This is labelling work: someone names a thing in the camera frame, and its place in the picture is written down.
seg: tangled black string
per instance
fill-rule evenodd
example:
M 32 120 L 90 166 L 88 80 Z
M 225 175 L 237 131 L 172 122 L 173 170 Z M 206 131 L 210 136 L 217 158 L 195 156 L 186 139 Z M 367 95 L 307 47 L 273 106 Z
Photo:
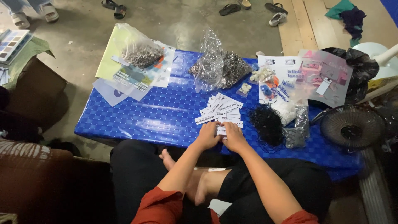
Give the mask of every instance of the tangled black string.
M 277 152 L 277 147 L 283 142 L 283 125 L 279 112 L 268 104 L 259 104 L 255 109 L 248 112 L 250 123 L 256 128 L 258 141 L 262 149 L 268 153 Z

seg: black pants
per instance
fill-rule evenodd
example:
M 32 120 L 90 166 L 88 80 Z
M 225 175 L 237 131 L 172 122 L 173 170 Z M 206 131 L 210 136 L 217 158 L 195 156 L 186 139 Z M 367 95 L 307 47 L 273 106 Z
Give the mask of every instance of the black pants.
M 138 140 L 125 140 L 111 152 L 111 168 L 118 223 L 129 224 L 138 210 L 141 198 L 167 174 L 156 148 Z M 267 164 L 289 186 L 293 195 L 307 212 L 322 221 L 332 199 L 332 183 L 318 165 L 299 159 L 265 159 Z M 222 224 L 272 224 L 256 186 L 243 161 L 231 171 L 221 185 L 218 199 L 232 205 L 222 214 Z M 183 216 L 179 223 L 210 223 L 210 212 L 184 198 Z

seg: bag of metal grommets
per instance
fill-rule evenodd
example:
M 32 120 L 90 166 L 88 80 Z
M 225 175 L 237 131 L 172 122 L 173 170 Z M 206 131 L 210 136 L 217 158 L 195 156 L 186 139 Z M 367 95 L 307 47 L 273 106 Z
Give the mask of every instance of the bag of metal grommets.
M 147 68 L 164 55 L 164 49 L 129 24 L 116 24 L 118 35 L 113 40 L 119 56 L 140 69 Z
M 231 88 L 253 68 L 234 52 L 223 51 L 210 27 L 206 28 L 201 47 L 202 57 L 188 70 L 195 78 L 195 90 L 205 92 Z

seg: white slide sandal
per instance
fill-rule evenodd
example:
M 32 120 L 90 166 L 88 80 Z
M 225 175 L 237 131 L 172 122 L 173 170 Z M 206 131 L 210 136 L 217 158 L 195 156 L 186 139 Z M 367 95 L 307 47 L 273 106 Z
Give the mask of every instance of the white slide sandal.
M 43 6 L 43 13 L 47 22 L 55 22 L 59 18 L 58 12 L 53 5 Z
M 27 29 L 30 27 L 30 23 L 27 20 L 27 16 L 23 12 L 18 12 L 11 15 L 12 22 L 17 26 L 18 29 Z

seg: checkered tablecloth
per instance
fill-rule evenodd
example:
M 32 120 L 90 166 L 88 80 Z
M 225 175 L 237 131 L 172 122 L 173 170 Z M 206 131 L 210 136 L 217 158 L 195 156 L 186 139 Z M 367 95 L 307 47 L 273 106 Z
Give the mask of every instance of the checkered tablecloth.
M 188 69 L 201 56 L 200 53 L 177 50 L 177 59 L 172 65 L 169 86 L 152 87 L 140 101 L 128 97 L 118 105 L 111 107 L 105 99 L 93 89 L 86 107 L 76 124 L 75 134 L 88 138 L 137 139 L 157 144 L 188 147 L 199 134 L 201 125 L 196 125 L 194 118 L 199 117 L 199 110 L 207 106 L 207 101 L 214 92 L 195 92 L 193 77 Z M 244 59 L 247 63 L 256 63 L 256 59 Z M 339 180 L 356 174 L 361 168 L 359 154 L 346 155 L 339 148 L 326 142 L 320 134 L 319 126 L 312 126 L 311 137 L 306 140 L 303 149 L 282 147 L 275 153 L 267 153 L 257 142 L 257 133 L 249 123 L 247 112 L 258 103 L 258 88 L 252 88 L 247 98 L 235 92 L 248 80 L 248 76 L 230 89 L 219 90 L 233 99 L 244 103 L 241 109 L 242 129 L 249 144 L 262 158 L 298 158 L 325 166 L 333 180 Z M 310 107 L 310 119 L 321 109 Z M 220 153 L 230 154 L 226 147 L 220 146 Z

